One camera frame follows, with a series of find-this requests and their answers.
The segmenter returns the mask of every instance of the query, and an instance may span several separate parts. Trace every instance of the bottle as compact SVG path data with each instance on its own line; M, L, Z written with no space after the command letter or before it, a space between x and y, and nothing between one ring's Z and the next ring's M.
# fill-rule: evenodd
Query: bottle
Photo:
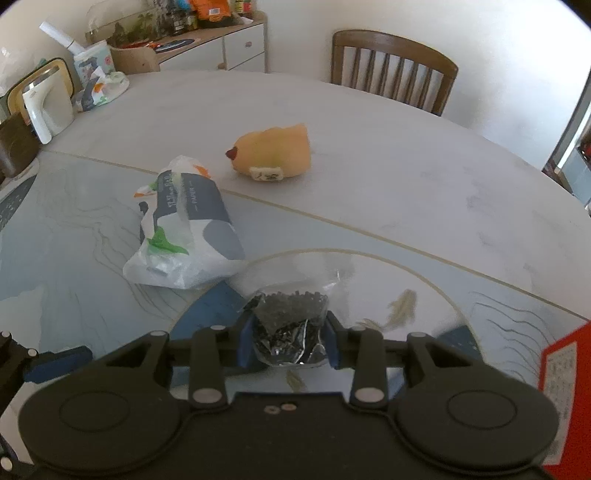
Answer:
M252 3L251 0L236 0L234 2L234 11L241 17L252 19Z

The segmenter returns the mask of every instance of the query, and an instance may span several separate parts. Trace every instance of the red nose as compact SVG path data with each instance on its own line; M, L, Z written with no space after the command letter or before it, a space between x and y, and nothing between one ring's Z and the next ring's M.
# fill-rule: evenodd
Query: red nose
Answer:
M226 156L232 161L236 160L236 155L238 155L238 147L234 147L226 152Z

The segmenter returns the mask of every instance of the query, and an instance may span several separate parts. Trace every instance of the wooden chair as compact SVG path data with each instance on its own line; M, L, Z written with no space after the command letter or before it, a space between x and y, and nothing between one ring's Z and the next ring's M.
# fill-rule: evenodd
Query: wooden chair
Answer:
M118 72L126 75L134 73L159 72L160 64L153 48L116 48L110 47L113 63Z
M353 69L349 85L351 88L356 89L358 85L361 52L362 50L369 50L369 61L365 72L365 78L363 78L362 87L365 92L370 92L374 79L373 75L375 70L376 53L381 52L384 53L384 62L379 73L377 87L373 93L387 96L393 100L401 100L408 105L411 103L413 96L416 96L413 95L413 93L417 80L418 68L419 65L423 65L426 68L426 73L424 74L423 84L416 102L416 107L420 109L424 108L427 94L430 91L433 72L440 72L442 74L441 83L430 112L441 116L458 72L457 65L445 55L415 41L396 37L395 35L387 33L371 30L338 31L333 36L332 74L330 79L331 83L337 85L343 84L345 47L353 47L355 49L355 58L353 60ZM399 60L394 72L394 77L391 81L391 87L386 89L391 56L399 57ZM412 66L410 73L408 74L408 79L405 82L406 86L402 93L402 97L399 98L400 84L406 60L410 60Z

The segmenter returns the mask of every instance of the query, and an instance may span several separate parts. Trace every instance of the snack bag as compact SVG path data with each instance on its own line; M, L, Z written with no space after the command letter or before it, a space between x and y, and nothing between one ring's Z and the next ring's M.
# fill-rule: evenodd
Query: snack bag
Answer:
M200 21L218 23L232 19L228 0L189 0Z
M142 244L123 267L127 280L187 289L231 277L245 265L222 196L196 160L175 158L134 197L144 212Z

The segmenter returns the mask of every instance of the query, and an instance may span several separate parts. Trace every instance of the plush toy label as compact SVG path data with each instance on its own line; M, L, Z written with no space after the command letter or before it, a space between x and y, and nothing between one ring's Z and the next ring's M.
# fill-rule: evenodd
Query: plush toy label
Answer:
M281 167L251 167L251 177L256 181L281 181L283 180L283 169Z

